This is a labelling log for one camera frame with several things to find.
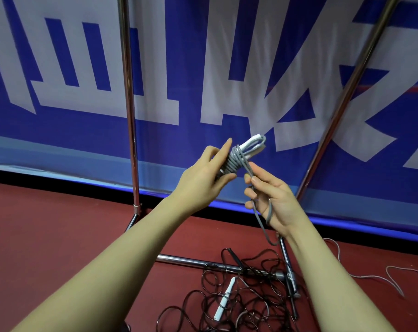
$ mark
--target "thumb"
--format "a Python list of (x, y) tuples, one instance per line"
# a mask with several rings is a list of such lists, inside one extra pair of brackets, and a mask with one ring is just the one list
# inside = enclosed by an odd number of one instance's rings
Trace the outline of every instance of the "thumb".
[(236, 175), (234, 173), (228, 173), (227, 175), (221, 176), (214, 185), (214, 188), (217, 191), (217, 193), (220, 193), (223, 187), (225, 187), (230, 181), (233, 181), (235, 178)]
[(281, 198), (281, 190), (275, 186), (262, 181), (260, 178), (254, 176), (251, 179), (252, 185), (259, 191), (267, 194), (270, 198), (279, 199)]

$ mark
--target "right hand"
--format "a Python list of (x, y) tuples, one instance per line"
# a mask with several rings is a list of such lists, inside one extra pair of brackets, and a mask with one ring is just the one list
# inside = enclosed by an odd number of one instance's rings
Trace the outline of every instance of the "right hand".
[[(256, 201), (257, 210), (265, 219), (269, 212), (268, 198), (271, 199), (272, 218), (269, 224), (273, 229), (283, 237), (287, 237), (292, 231), (310, 222), (286, 183), (255, 163), (249, 162), (249, 164), (254, 176), (251, 178), (246, 173), (244, 181), (246, 184), (252, 183), (255, 190), (246, 188), (244, 194)], [(252, 201), (247, 201), (245, 207), (252, 209)]]

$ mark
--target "red floor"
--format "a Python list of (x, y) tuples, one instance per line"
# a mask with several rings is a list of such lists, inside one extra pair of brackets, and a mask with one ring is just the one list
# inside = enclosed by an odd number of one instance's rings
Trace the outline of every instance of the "red floor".
[[(0, 332), (12, 329), (115, 240), (131, 216), (129, 205), (0, 184)], [(268, 248), (260, 231), (189, 218), (163, 253), (221, 261), (221, 249), (231, 247), (240, 258), (251, 257)], [(340, 246), (342, 262), (350, 273), (384, 275), (386, 265), (418, 269), (418, 256)], [(357, 282), (398, 332), (418, 331), (418, 274), (393, 270), (392, 275), (405, 299), (383, 281)], [(200, 289), (200, 278), (200, 270), (156, 263), (127, 321), (138, 331), (154, 331), (161, 310), (181, 305), (190, 290)], [(306, 299), (297, 303), (300, 330), (317, 331)], [(189, 304), (191, 315), (197, 315), (199, 301)], [(162, 330), (173, 331), (173, 320), (169, 317)]]

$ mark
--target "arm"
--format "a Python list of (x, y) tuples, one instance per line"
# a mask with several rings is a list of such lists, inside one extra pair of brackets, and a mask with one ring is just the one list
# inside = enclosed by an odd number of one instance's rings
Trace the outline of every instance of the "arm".
[(46, 301), (14, 332), (114, 332), (123, 322), (158, 254), (178, 226), (209, 205), (235, 174), (215, 182), (232, 140), (207, 147), (174, 192), (114, 241)]
[[(267, 196), (271, 198), (270, 225), (287, 239), (297, 258), (321, 330), (395, 332), (329, 250), (289, 186), (254, 163), (250, 166), (255, 176), (251, 179), (246, 175), (245, 182), (252, 183), (258, 194), (249, 188), (245, 194), (258, 200), (258, 210), (265, 218)], [(252, 208), (250, 201), (246, 207)]]

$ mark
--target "finger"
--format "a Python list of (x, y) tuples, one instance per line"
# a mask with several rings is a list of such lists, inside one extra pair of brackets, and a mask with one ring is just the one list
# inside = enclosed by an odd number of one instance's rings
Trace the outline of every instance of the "finger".
[(207, 163), (210, 161), (212, 157), (214, 157), (219, 152), (219, 149), (216, 147), (213, 147), (211, 145), (208, 145), (203, 151), (203, 153), (200, 156), (200, 160)]
[(252, 190), (251, 188), (246, 188), (244, 190), (244, 194), (249, 197), (250, 199), (256, 199), (258, 197), (257, 193)]
[(254, 173), (254, 176), (260, 178), (263, 182), (269, 183), (273, 186), (280, 186), (281, 184), (284, 184), (284, 182), (276, 178), (273, 174), (268, 173), (265, 169), (259, 167), (254, 162), (249, 162), (250, 167), (252, 168), (252, 172)]
[(278, 199), (278, 198), (282, 197), (283, 192), (279, 188), (277, 188), (277, 187), (275, 187), (275, 186), (273, 186), (273, 185), (271, 185), (267, 182), (262, 181), (260, 178), (254, 176), (254, 177), (252, 177), (251, 181), (252, 181), (252, 185), (257, 190), (259, 190), (261, 192), (264, 192), (270, 198)]
[(218, 170), (221, 168), (223, 163), (226, 161), (226, 158), (229, 155), (229, 151), (231, 149), (232, 145), (232, 139), (229, 138), (225, 144), (223, 144), (223, 147), (219, 150), (219, 152), (211, 159), (210, 165), (214, 170)]
[(249, 175), (248, 173), (246, 173), (246, 174), (244, 175), (244, 182), (245, 182), (246, 184), (250, 184), (250, 175)]
[(248, 210), (251, 210), (254, 208), (252, 201), (246, 201), (244, 204), (244, 207), (247, 208)]
[(228, 184), (230, 181), (233, 181), (235, 178), (236, 178), (236, 174), (234, 173), (228, 173), (227, 175), (221, 176), (214, 185), (215, 190), (218, 193), (220, 193), (223, 187), (225, 187), (226, 184)]

